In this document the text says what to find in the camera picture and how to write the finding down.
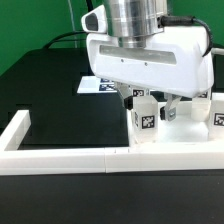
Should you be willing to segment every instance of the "metal cylinder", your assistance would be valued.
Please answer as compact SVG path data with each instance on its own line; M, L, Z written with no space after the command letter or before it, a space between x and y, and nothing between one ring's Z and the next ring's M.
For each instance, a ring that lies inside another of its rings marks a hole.
M144 48L146 36L157 25L155 0L104 0L108 35L119 38L119 46Z

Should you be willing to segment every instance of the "green background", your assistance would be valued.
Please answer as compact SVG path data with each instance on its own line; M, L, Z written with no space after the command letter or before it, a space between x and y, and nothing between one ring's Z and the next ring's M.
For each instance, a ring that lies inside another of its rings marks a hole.
M174 15L195 15L206 21L214 42L224 44L224 0L169 0ZM87 12L85 0L71 0L76 29ZM93 0L94 6L101 0ZM0 75L29 50L72 31L67 0L0 0ZM73 47L73 43L54 47Z

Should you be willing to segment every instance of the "black table surface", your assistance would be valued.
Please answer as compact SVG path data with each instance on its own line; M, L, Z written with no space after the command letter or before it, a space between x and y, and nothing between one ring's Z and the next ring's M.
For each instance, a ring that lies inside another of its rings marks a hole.
M76 95L80 76L88 74L86 53L77 52L29 52L0 78L2 130L17 109L32 112L33 127L23 147L127 145L126 116L116 94ZM115 120L105 124L104 114ZM65 122L73 135L62 130ZM96 124L102 129L94 132ZM83 143L78 133L84 129ZM223 208L223 170L0 177L2 224L223 224Z
M78 95L86 49L34 50L0 77L0 128L28 109L20 149L128 146L126 111L117 93Z

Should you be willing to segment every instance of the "black cable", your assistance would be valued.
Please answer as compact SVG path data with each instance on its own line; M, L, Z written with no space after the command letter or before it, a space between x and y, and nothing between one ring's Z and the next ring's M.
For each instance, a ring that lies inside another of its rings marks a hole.
M86 4L88 7L88 12L91 12L93 10L93 3L91 0L86 0Z
M69 32L69 33L65 33L65 34L61 34L57 37L55 37L54 39L52 39L49 43L45 44L43 46L43 49L48 49L53 43L55 43L57 40L60 40L62 38L65 37L70 37L70 36L75 36L75 35L79 35L79 34L86 34L86 32L84 31L77 31L77 32Z
M65 40L55 40L55 41L52 41L51 43L49 43L48 44L48 47L47 48L44 48L44 49L48 49L48 48L50 48L50 46L52 45L52 44L54 44L54 43L58 43L58 42L76 42L76 41L84 41L84 40L86 40L86 39L65 39Z
M194 16L162 16L159 19L159 28L164 26L192 26L193 24L203 26L208 34L209 43L203 54L203 57L205 57L213 47L213 35L211 29L204 21L196 19Z
M202 21L200 19L194 18L194 22L200 24L201 26L203 26L206 29L207 34L208 34L209 44L208 44L208 48L207 48L206 52L203 55L203 57L204 57L204 56L206 56L212 50L212 47L213 47L213 35L212 35L212 31L211 31L211 29L209 28L209 26L204 21Z

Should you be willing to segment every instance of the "white frame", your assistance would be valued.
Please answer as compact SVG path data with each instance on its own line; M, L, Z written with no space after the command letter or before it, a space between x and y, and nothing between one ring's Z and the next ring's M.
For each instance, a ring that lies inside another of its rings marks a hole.
M0 175L224 169L223 139L137 145L130 126L130 147L17 151L30 125L29 111L18 111L1 135Z

